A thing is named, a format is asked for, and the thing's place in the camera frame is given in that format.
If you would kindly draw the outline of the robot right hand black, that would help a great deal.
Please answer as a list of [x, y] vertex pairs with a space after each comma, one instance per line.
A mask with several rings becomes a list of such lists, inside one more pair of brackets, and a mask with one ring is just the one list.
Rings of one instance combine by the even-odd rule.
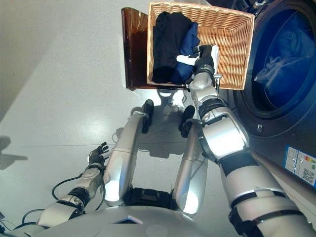
[[176, 69], [180, 72], [189, 72], [193, 66], [209, 65], [213, 69], [213, 74], [218, 73], [219, 65], [218, 45], [199, 45], [193, 48], [192, 55], [176, 56]]

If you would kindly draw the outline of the robot left hand black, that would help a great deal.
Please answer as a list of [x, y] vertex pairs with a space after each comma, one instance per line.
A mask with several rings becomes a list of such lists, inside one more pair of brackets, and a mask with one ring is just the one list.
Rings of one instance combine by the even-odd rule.
[[105, 160], [110, 156], [110, 150], [107, 142], [103, 142], [88, 155], [88, 167], [103, 167]]

